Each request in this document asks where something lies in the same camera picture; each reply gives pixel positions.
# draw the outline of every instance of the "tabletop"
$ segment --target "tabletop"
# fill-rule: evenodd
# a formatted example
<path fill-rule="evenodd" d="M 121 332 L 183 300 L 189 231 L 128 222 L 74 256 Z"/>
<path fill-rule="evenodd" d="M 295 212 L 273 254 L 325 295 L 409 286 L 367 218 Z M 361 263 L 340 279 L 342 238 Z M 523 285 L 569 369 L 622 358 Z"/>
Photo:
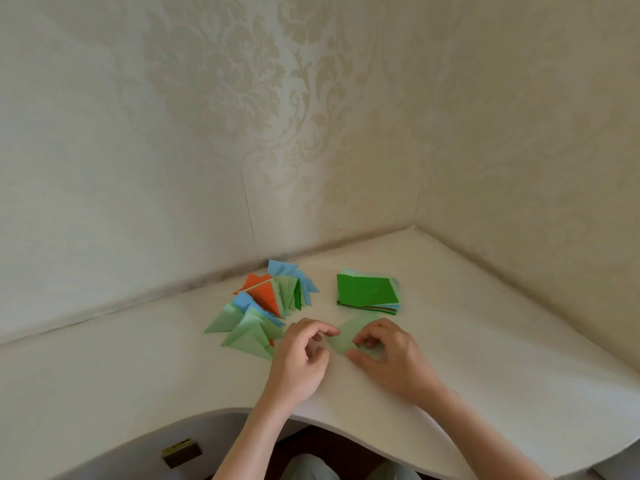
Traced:
<path fill-rule="evenodd" d="M 348 267 L 395 276 L 392 317 L 434 368 L 552 476 L 640 436 L 640 374 L 562 320 L 415 229 L 295 260 L 319 288 L 307 316 L 340 325 Z M 45 480 L 121 444 L 204 413 L 249 411 L 270 362 L 202 331 L 244 276 L 0 347 L 0 471 Z M 443 479 L 474 478 L 444 432 L 332 351 L 295 419 Z"/>

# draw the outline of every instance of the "orange paper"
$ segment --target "orange paper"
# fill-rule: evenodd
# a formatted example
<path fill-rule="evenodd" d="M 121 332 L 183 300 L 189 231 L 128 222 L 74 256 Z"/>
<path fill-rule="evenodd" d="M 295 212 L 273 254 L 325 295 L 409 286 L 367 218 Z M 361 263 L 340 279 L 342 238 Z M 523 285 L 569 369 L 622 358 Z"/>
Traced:
<path fill-rule="evenodd" d="M 258 276 L 257 274 L 249 273 L 249 276 L 246 277 L 244 285 L 238 291 L 234 291 L 234 294 L 240 293 L 240 291 L 244 291 L 247 288 L 251 288 L 252 286 L 256 286 L 258 283 L 265 282 L 270 280 L 271 277 L 267 273 L 264 276 Z"/>
<path fill-rule="evenodd" d="M 264 310 L 276 316 L 280 316 L 276 296 L 273 292 L 273 288 L 271 287 L 271 283 L 272 282 L 266 281 L 261 285 L 254 286 L 251 289 L 245 289 L 244 291 L 246 291 L 248 295 Z"/>

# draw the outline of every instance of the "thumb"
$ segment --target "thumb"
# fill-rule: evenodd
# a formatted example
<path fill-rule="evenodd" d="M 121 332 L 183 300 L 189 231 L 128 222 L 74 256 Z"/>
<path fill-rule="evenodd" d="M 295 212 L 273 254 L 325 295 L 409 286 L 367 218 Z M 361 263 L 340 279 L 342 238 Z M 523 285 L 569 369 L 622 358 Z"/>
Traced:
<path fill-rule="evenodd" d="M 329 357 L 331 354 L 329 350 L 324 347 L 316 348 L 316 352 L 311 359 L 309 359 L 309 364 L 314 365 L 322 370 L 326 369 L 326 366 L 329 365 Z"/>
<path fill-rule="evenodd" d="M 364 354 L 357 349 L 349 349 L 345 355 L 350 361 L 370 376 L 375 375 L 377 368 L 380 366 L 380 362 L 373 360 L 367 354 Z"/>

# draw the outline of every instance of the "dark brown floor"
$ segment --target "dark brown floor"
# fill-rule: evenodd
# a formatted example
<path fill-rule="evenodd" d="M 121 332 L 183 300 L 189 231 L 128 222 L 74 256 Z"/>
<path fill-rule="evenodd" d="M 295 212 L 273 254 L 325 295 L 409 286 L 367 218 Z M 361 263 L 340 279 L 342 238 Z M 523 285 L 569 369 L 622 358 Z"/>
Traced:
<path fill-rule="evenodd" d="M 380 455 L 326 429 L 308 426 L 276 443 L 265 480 L 278 480 L 289 460 L 302 453 L 311 453 L 333 469 L 340 480 L 365 480 L 374 468 L 384 462 Z"/>

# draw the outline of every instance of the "gray pants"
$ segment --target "gray pants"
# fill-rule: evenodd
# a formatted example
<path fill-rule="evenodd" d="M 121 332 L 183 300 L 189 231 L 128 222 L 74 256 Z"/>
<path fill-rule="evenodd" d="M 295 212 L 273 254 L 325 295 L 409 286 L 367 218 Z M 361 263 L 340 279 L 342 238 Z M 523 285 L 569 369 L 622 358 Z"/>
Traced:
<path fill-rule="evenodd" d="M 340 477 L 320 458 L 304 453 L 289 462 L 280 480 L 340 480 Z M 407 467 L 386 461 L 367 480 L 420 480 L 420 477 Z"/>

